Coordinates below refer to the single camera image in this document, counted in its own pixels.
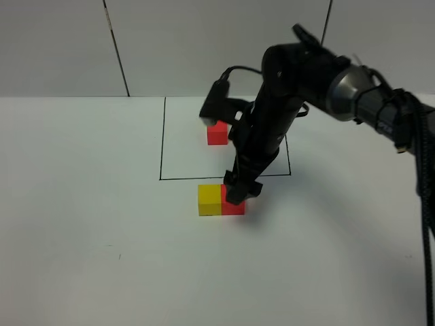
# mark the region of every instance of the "black square outline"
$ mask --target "black square outline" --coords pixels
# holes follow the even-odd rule
[[[162,150],[160,153],[160,178],[159,181],[174,181],[174,180],[201,180],[201,179],[223,179],[222,177],[197,177],[197,178],[166,178],[162,179],[162,167],[163,167],[163,146],[164,146],[164,120],[166,116],[166,97],[164,98],[163,105],[163,128],[162,128]],[[260,175],[261,177],[284,177],[292,175],[292,170],[290,168],[290,155],[288,152],[288,142],[287,135],[285,136],[285,148],[287,149],[287,162],[288,162],[288,174],[279,174],[279,175]]]

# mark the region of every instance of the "black line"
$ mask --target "black line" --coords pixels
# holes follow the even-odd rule
[[[128,90],[127,79],[125,78],[124,68],[122,67],[122,62],[121,62],[120,52],[119,52],[119,50],[118,50],[118,46],[116,45],[116,39],[115,39],[114,29],[113,29],[113,27],[112,27],[112,25],[111,25],[111,20],[110,20],[110,17],[109,17],[109,10],[107,9],[106,0],[103,0],[103,5],[104,5],[104,10],[105,10],[106,15],[107,15],[107,22],[109,23],[111,39],[112,39],[113,42],[114,42],[114,47],[115,47],[116,56],[118,57],[118,63],[119,63],[119,65],[120,65],[121,74],[122,74],[122,79],[124,80],[125,90],[127,91],[127,96],[130,97],[130,91]]]
[[[278,174],[278,175],[260,175],[260,177],[288,177],[290,174]],[[196,178],[167,178],[160,179],[161,181],[176,181],[176,180],[205,180],[205,179],[223,179],[224,177],[196,177]]]
[[[324,44],[325,41],[325,35],[326,35],[326,29],[328,28],[328,23],[329,23],[329,15],[331,14],[331,9],[332,9],[332,2],[334,0],[330,0],[329,1],[329,8],[328,8],[328,13],[326,14],[326,20],[325,20],[325,26],[324,26],[324,33],[321,36],[321,41],[320,41],[320,45],[322,46]]]
[[[292,168],[290,168],[290,154],[288,152],[287,135],[285,136],[285,148],[287,149],[288,174],[292,175]]]
[[[162,153],[160,154],[160,178],[162,180],[162,167],[163,167],[163,143],[164,143],[164,117],[166,115],[166,97],[163,104],[163,130],[162,130]]]

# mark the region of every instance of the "red block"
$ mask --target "red block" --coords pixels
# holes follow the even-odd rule
[[[244,215],[245,214],[245,202],[240,205],[233,205],[226,201],[226,186],[220,186],[220,200],[222,203],[222,215]]]
[[[225,122],[218,121],[215,126],[207,127],[207,144],[228,144],[228,125]]]

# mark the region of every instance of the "yellow block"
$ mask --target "yellow block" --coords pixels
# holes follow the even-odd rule
[[[222,215],[220,185],[198,186],[199,216]]]

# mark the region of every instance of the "white tabletop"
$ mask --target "white tabletop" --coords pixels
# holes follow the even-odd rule
[[[422,325],[413,157],[312,109],[251,223],[199,217],[202,100],[0,98],[0,325]]]

